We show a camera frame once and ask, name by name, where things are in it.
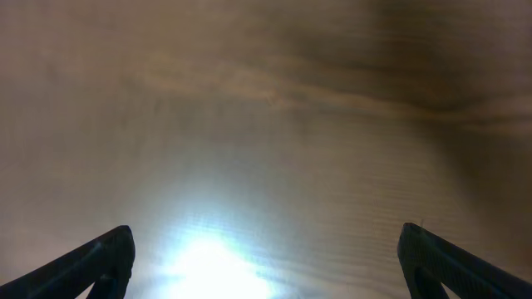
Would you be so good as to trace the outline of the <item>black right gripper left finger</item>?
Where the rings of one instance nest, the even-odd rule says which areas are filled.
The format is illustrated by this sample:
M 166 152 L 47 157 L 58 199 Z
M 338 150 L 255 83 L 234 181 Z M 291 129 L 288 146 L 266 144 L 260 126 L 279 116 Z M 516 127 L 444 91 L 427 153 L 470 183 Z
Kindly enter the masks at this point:
M 71 299 L 89 289 L 89 298 L 122 299 L 134 261 L 132 231 L 121 225 L 2 285 L 1 297 Z

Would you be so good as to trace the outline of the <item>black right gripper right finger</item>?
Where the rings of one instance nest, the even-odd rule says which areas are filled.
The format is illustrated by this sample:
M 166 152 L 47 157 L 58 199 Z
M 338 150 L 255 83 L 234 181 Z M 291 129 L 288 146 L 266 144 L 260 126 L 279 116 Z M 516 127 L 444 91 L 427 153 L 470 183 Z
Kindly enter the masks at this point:
M 397 256 L 412 299 L 529 299 L 531 284 L 495 267 L 443 238 L 405 223 Z

